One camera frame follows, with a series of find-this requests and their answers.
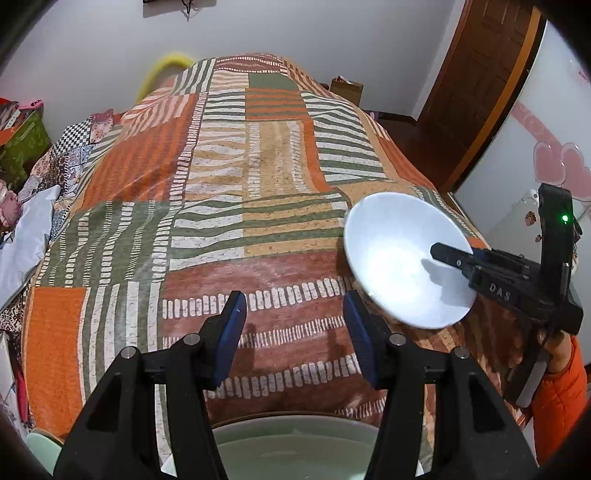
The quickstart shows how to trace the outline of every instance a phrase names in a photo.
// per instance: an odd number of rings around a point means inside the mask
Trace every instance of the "green bag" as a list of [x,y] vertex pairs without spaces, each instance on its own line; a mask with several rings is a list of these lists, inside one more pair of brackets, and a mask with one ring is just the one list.
[[6,183],[13,189],[19,188],[50,146],[51,139],[45,131],[41,114],[33,112],[4,147],[0,147],[0,167]]

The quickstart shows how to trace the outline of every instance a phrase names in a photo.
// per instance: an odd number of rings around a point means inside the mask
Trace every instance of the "blue gripper pad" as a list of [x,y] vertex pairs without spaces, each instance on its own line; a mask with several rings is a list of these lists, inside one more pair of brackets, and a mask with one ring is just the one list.
[[378,384],[378,366],[376,352],[366,328],[366,322],[372,322],[371,315],[356,290],[350,290],[343,299],[343,317],[349,336],[361,367],[361,373],[372,388]]
[[228,322],[220,336],[215,353],[213,383],[216,386],[219,386],[230,373],[236,347],[246,321],[246,297],[241,291],[235,290],[230,294],[219,317],[228,318]]

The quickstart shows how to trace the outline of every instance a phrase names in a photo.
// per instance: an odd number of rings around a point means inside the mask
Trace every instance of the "screw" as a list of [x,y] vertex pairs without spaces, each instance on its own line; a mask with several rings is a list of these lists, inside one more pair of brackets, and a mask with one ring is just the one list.
[[197,345],[201,341],[201,337],[198,333],[189,333],[183,338],[185,345]]
[[130,359],[135,355],[135,348],[132,346],[126,346],[125,348],[123,348],[123,350],[121,350],[120,355],[123,358]]
[[406,337],[402,333],[393,333],[389,340],[395,346],[403,346],[406,343]]
[[468,351],[468,349],[465,346],[457,346],[457,347],[455,347],[453,349],[453,353],[458,358],[462,358],[462,359],[470,358],[470,352]]

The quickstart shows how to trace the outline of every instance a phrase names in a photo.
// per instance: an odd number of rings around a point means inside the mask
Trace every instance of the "pink heart decoration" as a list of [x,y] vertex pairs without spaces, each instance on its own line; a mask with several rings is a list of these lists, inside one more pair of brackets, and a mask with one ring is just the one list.
[[585,166],[585,159],[574,143],[564,144],[560,159],[566,169],[563,188],[570,190],[574,199],[581,202],[591,200],[591,170]]
[[566,178],[564,164],[552,155],[552,149],[544,142],[534,147],[535,180],[540,183],[560,185]]

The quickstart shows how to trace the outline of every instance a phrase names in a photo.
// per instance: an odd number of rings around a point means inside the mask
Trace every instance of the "wooden floor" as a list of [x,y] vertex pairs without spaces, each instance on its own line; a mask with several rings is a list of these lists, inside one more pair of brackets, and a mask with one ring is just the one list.
[[462,152],[416,124],[386,119],[379,119],[378,122],[410,162],[441,191]]

